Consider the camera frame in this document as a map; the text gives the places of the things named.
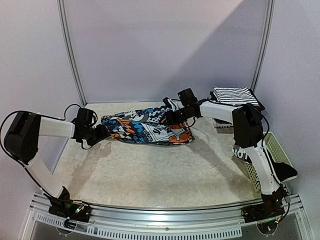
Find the colourful graphic print garment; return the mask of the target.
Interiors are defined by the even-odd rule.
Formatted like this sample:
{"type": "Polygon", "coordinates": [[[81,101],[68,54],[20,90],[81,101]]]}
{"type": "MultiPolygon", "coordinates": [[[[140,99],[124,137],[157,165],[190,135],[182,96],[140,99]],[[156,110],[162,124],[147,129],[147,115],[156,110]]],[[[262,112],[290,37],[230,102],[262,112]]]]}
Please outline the colourful graphic print garment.
{"type": "Polygon", "coordinates": [[[128,144],[185,145],[195,140],[188,123],[165,125],[167,106],[123,111],[101,118],[109,138],[128,144]]]}

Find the black white striped shirt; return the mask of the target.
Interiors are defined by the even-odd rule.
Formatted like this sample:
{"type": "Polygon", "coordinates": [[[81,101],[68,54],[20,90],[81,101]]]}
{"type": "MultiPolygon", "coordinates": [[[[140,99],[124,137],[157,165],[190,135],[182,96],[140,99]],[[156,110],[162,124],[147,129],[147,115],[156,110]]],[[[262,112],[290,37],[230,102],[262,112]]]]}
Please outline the black white striped shirt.
{"type": "Polygon", "coordinates": [[[223,104],[233,106],[252,104],[253,106],[259,106],[258,100],[247,87],[214,87],[213,95],[218,102],[223,104]]]}

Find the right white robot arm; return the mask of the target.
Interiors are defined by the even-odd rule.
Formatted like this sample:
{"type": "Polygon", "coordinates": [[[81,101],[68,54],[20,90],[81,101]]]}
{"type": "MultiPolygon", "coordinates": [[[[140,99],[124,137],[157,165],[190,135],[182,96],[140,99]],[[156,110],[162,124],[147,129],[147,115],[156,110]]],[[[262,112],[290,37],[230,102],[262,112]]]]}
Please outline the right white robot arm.
{"type": "Polygon", "coordinates": [[[249,156],[258,175],[263,196],[274,196],[280,192],[281,184],[275,176],[265,148],[260,111],[252,104],[232,106],[204,99],[183,105],[180,101],[173,101],[168,97],[164,98],[163,102],[171,108],[163,120],[163,124],[168,126],[183,123],[193,117],[213,118],[231,123],[235,143],[249,156]]]}

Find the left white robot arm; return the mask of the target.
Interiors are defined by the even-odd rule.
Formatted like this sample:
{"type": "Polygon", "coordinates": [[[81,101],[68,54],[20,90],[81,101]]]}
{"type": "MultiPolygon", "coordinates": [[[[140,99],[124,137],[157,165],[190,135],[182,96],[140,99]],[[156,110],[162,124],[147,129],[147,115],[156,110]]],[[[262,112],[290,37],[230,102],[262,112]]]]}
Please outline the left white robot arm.
{"type": "Polygon", "coordinates": [[[40,157],[39,138],[58,137],[74,139],[78,143],[93,147],[95,144],[109,137],[106,127],[99,124],[92,126],[89,123],[91,114],[89,110],[82,108],[77,117],[69,122],[59,118],[41,115],[25,110],[17,110],[10,113],[3,122],[14,116],[0,146],[5,154],[18,162],[32,180],[42,189],[49,198],[58,199],[55,209],[63,216],[70,217],[74,213],[74,205],[60,198],[64,187],[52,175],[40,157]]]}

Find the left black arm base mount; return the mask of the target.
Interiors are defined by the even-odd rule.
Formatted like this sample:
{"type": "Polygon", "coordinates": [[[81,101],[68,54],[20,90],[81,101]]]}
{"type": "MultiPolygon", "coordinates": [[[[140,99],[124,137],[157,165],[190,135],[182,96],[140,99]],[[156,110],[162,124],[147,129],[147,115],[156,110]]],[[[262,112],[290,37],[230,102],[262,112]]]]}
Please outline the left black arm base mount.
{"type": "Polygon", "coordinates": [[[92,207],[85,201],[70,199],[69,191],[63,186],[59,197],[53,197],[47,192],[43,194],[50,202],[48,212],[51,215],[89,223],[92,207]]]}

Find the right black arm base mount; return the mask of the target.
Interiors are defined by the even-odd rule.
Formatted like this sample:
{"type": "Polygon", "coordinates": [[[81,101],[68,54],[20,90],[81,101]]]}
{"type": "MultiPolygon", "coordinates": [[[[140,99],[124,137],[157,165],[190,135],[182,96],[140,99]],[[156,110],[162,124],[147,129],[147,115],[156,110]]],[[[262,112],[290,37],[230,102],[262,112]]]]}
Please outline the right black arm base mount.
{"type": "Polygon", "coordinates": [[[290,195],[287,192],[274,192],[271,195],[261,194],[262,203],[248,205],[241,209],[245,223],[275,218],[274,223],[280,223],[290,210],[290,195]]]}

